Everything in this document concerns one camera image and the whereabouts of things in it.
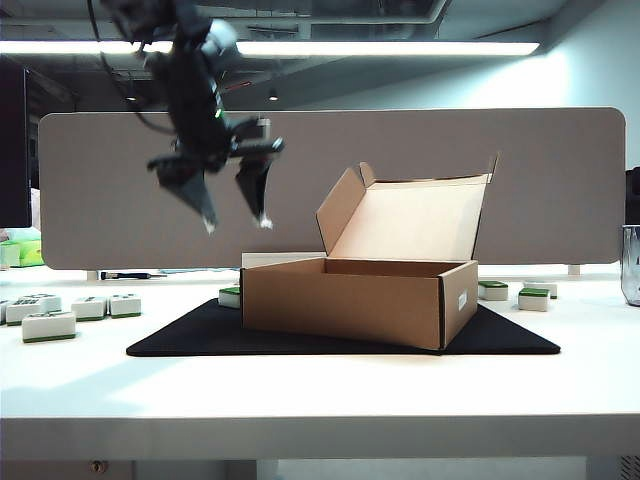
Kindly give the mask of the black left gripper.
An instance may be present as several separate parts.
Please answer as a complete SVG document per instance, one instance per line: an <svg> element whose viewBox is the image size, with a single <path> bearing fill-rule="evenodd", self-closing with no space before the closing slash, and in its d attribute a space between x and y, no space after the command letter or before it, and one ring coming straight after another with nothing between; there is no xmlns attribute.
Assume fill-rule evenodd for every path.
<svg viewBox="0 0 640 480"><path fill-rule="evenodd" d="M218 219L202 170L218 173L228 163L238 163L240 169L235 177L236 183L257 226L272 229L273 222L265 207L267 178L273 158L284 147L282 137L261 141L232 140L222 150L197 153L177 141L172 153L149 160L147 170L158 173L160 186L195 211L206 232L211 235L217 227Z"/></svg>

